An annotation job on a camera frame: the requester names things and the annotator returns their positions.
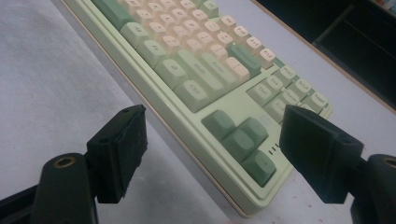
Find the keyboard frame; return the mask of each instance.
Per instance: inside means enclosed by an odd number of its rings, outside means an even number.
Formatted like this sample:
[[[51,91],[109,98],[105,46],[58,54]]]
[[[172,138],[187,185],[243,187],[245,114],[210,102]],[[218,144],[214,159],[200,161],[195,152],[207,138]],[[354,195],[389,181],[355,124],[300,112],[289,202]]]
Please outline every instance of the keyboard frame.
[[[264,110],[257,105],[253,99],[250,98],[257,106],[253,106],[253,108],[250,109],[250,116],[260,120],[266,125],[274,126],[274,129],[269,130],[269,139],[259,148],[271,148],[271,152],[264,152],[267,153],[270,158],[271,156],[268,153],[272,154],[272,156],[276,157],[276,160],[279,161],[276,163],[275,174],[263,189],[257,184],[257,188],[255,189],[252,189],[253,187],[248,187],[244,181],[250,183],[252,181],[254,182],[254,180],[248,175],[239,176],[241,173],[240,169],[243,168],[236,161],[234,163],[230,162],[233,161],[233,158],[214,136],[206,139],[199,132],[199,130],[205,129],[201,120],[212,113],[214,108],[218,108],[218,105],[215,103],[211,104],[196,113],[190,112],[186,106],[178,106],[184,104],[172,90],[166,86],[159,76],[153,75],[156,74],[154,70],[141,59],[141,56],[130,46],[102,12],[96,8],[91,0],[62,0],[62,2],[82,27],[85,28],[97,45],[100,46],[108,58],[119,68],[126,81],[146,103],[147,107],[150,108],[166,129],[176,138],[183,148],[186,149],[187,153],[194,159],[198,166],[241,216],[250,217],[262,210],[272,201],[283,182],[289,176],[292,166],[283,156],[276,144],[278,139],[274,138],[274,136],[280,135],[280,125],[269,115],[263,113]],[[250,97],[246,91],[256,85],[260,80],[269,77],[277,68],[279,67],[274,65],[268,70],[262,69],[262,71],[264,71],[263,74],[239,86],[238,91],[227,93],[225,97],[227,97],[228,103],[222,103],[220,105],[221,109],[228,112],[233,105],[232,101],[245,101],[247,97]],[[330,116],[331,112],[332,108],[330,104],[328,104],[328,106],[320,112],[320,115],[327,118]],[[235,125],[238,125],[247,117],[235,114],[233,118],[236,119],[234,121]],[[216,150],[208,151],[206,148],[216,148]],[[263,191],[265,192],[265,197],[260,198],[262,196],[261,192]]]

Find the keycap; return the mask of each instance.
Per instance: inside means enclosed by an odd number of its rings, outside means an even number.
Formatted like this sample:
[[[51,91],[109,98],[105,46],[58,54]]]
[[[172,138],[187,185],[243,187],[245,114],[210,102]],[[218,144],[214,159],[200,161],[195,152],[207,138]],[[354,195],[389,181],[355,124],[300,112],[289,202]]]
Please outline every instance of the keycap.
[[[113,0],[92,0],[93,3],[102,11],[111,24],[120,30],[125,23],[134,21],[127,10],[117,1]]]
[[[250,51],[248,51],[244,46],[237,44],[232,45],[230,46],[228,53],[246,67],[250,73],[250,77],[255,77],[260,73],[262,69],[261,62],[257,58],[254,58]]]
[[[209,96],[194,80],[187,80],[175,88],[175,94],[191,110],[196,112],[209,104]]]
[[[146,40],[137,48],[137,51],[150,67],[155,67],[157,63],[166,59],[166,51],[154,40]]]
[[[136,49],[146,40],[150,40],[149,33],[137,22],[128,22],[120,30],[125,39]]]
[[[268,137],[267,130],[253,118],[245,120],[239,128],[250,137],[255,147]]]
[[[235,129],[233,120],[221,110],[217,110],[204,118],[202,123],[219,140]]]
[[[206,13],[208,18],[215,18],[219,15],[219,5],[211,0],[203,2],[199,9]]]
[[[271,175],[276,171],[276,167],[271,159],[259,150],[255,150],[249,155],[249,157],[242,162],[242,166],[260,186],[264,186]]]
[[[249,136],[240,129],[235,129],[224,140],[224,147],[230,152],[233,158],[241,162],[254,149],[254,143]]]
[[[172,90],[189,78],[186,71],[175,60],[166,59],[160,62],[155,71]]]

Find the green keycap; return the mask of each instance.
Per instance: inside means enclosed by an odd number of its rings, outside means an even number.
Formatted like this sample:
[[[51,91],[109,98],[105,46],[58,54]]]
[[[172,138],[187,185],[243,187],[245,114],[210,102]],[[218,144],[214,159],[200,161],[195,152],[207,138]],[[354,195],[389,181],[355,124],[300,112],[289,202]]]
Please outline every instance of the green keycap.
[[[225,137],[222,144],[239,163],[242,162],[254,148],[253,141],[240,129],[235,129]]]
[[[134,21],[128,11],[115,0],[92,0],[92,2],[118,31],[125,23]]]
[[[254,118],[246,119],[238,128],[243,130],[251,138],[254,147],[257,147],[268,137],[267,130]]]
[[[276,171],[271,159],[259,150],[253,151],[241,165],[261,187],[264,187],[265,183]]]
[[[199,6],[204,13],[206,13],[207,17],[215,18],[219,16],[219,5],[212,0],[205,1],[203,4]]]
[[[189,51],[182,49],[175,53],[172,59],[177,61],[186,70],[189,77],[199,83],[210,97],[218,98],[225,93],[224,86],[221,82]]]
[[[174,92],[191,112],[197,112],[210,103],[206,92],[194,80],[185,81]]]
[[[137,22],[126,23],[121,28],[120,33],[134,49],[137,49],[146,40],[150,40],[149,33]]]
[[[262,71],[262,63],[253,57],[250,51],[242,45],[232,45],[228,48],[230,57],[235,57],[250,73],[250,78],[257,76]]]
[[[212,54],[203,53],[199,59],[216,77],[219,78],[219,81],[227,90],[233,90],[238,86],[235,76]]]
[[[196,7],[199,7],[203,2],[205,2],[206,0],[191,0]]]
[[[172,59],[158,63],[154,70],[172,90],[188,79],[186,71]]]
[[[158,63],[167,58],[166,51],[161,47],[161,45],[154,40],[146,40],[137,48],[140,56],[154,68]]]
[[[235,129],[233,120],[222,110],[213,112],[202,123],[219,140]]]

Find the desk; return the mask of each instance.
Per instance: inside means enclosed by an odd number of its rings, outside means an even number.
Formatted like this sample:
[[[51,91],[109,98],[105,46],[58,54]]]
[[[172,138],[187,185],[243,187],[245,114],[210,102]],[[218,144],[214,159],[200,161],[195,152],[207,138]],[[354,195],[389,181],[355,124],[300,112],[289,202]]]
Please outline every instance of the desk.
[[[330,121],[364,143],[364,158],[395,155],[394,112],[254,3],[217,2],[330,99]],[[136,104],[60,0],[0,3],[0,200],[37,184],[51,158],[84,153],[109,119]],[[240,217],[150,111],[147,120],[143,162],[120,204],[98,204],[100,223],[351,223],[351,197],[323,204],[295,171],[267,209]]]

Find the mechanical keyboard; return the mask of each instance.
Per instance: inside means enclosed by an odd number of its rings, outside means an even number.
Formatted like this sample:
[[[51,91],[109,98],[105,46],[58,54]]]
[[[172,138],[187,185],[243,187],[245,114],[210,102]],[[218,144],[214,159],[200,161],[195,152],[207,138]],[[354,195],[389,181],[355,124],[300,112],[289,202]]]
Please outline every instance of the mechanical keyboard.
[[[292,166],[285,105],[327,118],[324,95],[212,0],[64,0],[235,209],[267,206]]]

